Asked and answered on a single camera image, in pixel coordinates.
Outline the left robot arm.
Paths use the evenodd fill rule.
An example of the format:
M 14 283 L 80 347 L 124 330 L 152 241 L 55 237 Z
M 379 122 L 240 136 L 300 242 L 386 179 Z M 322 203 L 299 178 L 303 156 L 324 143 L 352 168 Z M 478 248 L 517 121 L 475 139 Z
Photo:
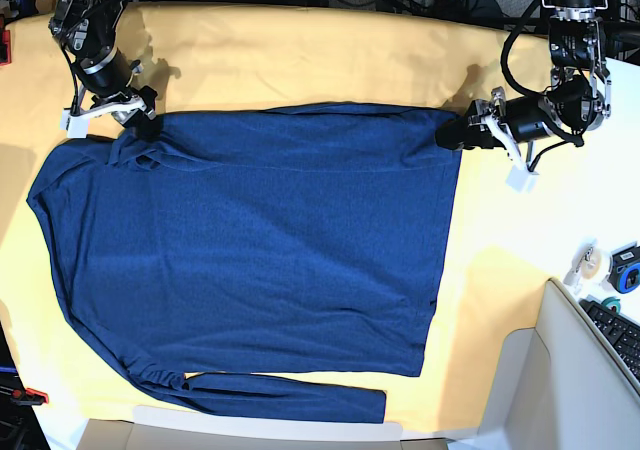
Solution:
M 611 75 L 606 66 L 606 33 L 598 13 L 608 0 L 533 0 L 506 38 L 500 68 L 517 98 L 502 87 L 487 100 L 471 103 L 466 113 L 442 125 L 439 147 L 454 150 L 502 148 L 514 166 L 528 174 L 542 155 L 536 141 L 555 137 L 559 146 L 581 147 L 584 135 L 611 115 Z M 542 91 L 520 84 L 509 68 L 510 52 L 537 9 L 548 10 L 550 84 Z

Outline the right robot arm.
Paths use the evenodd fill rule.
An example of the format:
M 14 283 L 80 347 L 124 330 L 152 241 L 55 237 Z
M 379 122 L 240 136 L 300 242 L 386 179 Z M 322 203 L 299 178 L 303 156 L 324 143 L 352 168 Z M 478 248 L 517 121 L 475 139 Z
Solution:
M 130 0 L 57 0 L 49 29 L 69 66 L 74 94 L 62 111 L 61 129 L 69 139 L 85 138 L 90 122 L 110 115 L 139 139 L 160 132 L 157 92 L 133 80 L 143 71 L 116 46 L 116 27 Z

